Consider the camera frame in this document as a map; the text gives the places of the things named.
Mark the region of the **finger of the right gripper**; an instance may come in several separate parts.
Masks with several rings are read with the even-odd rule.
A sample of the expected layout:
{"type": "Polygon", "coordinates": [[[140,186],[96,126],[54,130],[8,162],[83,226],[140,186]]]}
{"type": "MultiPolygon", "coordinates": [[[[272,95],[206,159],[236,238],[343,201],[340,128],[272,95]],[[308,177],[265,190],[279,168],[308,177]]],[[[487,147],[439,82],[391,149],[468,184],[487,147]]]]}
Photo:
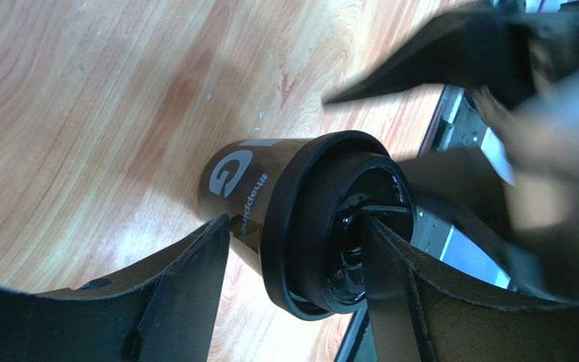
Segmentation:
{"type": "Polygon", "coordinates": [[[480,149],[452,149],[398,161],[412,201],[466,235],[511,270],[512,226],[504,182],[480,149]]]}
{"type": "Polygon", "coordinates": [[[448,84],[487,87],[505,106],[533,94],[524,32],[525,3],[468,2],[431,17],[367,75],[324,97],[326,105],[448,84]]]}

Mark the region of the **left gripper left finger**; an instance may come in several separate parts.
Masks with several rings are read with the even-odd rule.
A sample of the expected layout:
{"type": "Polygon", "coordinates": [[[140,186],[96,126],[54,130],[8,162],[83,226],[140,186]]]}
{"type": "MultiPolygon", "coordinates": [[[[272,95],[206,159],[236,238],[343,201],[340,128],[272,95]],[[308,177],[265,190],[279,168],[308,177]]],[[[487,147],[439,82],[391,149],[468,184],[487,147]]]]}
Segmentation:
{"type": "Polygon", "coordinates": [[[228,218],[76,290],[0,287],[0,361],[205,361],[228,218]]]}

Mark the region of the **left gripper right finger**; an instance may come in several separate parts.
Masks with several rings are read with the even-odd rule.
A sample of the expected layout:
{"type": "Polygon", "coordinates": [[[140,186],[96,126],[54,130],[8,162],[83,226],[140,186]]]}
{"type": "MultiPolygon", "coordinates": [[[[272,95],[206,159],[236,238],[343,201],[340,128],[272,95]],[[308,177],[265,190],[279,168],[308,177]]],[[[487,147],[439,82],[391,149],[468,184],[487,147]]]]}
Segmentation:
{"type": "Polygon", "coordinates": [[[579,304],[487,284],[362,223],[362,267],[380,361],[579,361],[579,304]]]}

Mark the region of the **brown translucent coffee cup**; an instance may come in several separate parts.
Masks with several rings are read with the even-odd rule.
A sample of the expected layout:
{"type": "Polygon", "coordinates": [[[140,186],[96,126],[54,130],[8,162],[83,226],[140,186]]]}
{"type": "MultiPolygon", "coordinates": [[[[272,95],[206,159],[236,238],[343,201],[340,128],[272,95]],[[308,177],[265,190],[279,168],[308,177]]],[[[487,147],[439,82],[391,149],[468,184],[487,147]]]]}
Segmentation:
{"type": "Polygon", "coordinates": [[[201,173],[198,206],[203,220],[228,215],[231,249],[259,275],[262,227],[274,187],[309,141],[239,140],[217,151],[201,173]]]}

